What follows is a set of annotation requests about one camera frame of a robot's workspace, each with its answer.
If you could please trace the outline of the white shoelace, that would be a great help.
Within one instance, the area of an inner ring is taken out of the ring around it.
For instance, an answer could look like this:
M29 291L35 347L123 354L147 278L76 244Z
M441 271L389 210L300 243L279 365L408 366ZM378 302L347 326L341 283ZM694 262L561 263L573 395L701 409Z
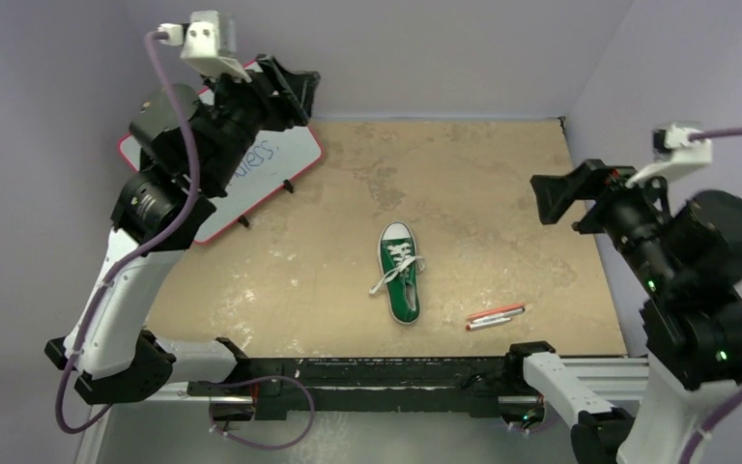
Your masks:
M403 275L411 265L416 266L418 273L426 268L425 258L415 253L415 244L413 243L404 242L398 245L387 245L385 250L389 252L394 267L384 271L381 279L369 289L369 295L376 294L384 285L393 281L397 276Z

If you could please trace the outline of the green canvas sneaker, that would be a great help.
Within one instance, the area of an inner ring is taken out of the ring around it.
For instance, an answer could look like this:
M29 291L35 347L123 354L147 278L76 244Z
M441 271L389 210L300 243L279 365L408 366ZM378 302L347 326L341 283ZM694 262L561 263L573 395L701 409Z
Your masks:
M420 255L417 251L415 235L406 223L401 221L392 222L381 233L377 245L377 254L382 276L384 271L388 271L394 267L389 257L389 252L385 250L385 247L404 242L415 244L415 253ZM380 289L386 291L390 314L399 324L413 324L420 316L421 306L418 296L419 273L416 271L416 266L411 265L403 275L397 276L393 281Z

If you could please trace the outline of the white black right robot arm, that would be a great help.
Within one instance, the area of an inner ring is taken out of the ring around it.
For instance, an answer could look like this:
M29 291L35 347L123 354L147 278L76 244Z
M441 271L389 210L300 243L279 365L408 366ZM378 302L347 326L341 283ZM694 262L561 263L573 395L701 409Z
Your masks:
M601 398L545 342L512 345L504 376L539 392L565 420L581 463L696 463L712 420L742 398L742 198L708 189L676 213L662 176L584 161L530 179L539 220L605 234L647 298L641 309L648 378L636 414Z

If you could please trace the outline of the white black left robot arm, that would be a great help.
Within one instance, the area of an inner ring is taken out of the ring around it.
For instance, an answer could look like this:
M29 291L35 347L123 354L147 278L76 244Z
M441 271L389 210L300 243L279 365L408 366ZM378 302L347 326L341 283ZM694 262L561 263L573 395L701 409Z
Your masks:
M306 126L320 81L260 55L244 77L206 77L210 101L185 84L143 101L129 123L142 164L113 208L93 294L72 332L44 349L86 403L138 402L168 384L231 377L243 353L229 339L174 341L145 322L259 133Z

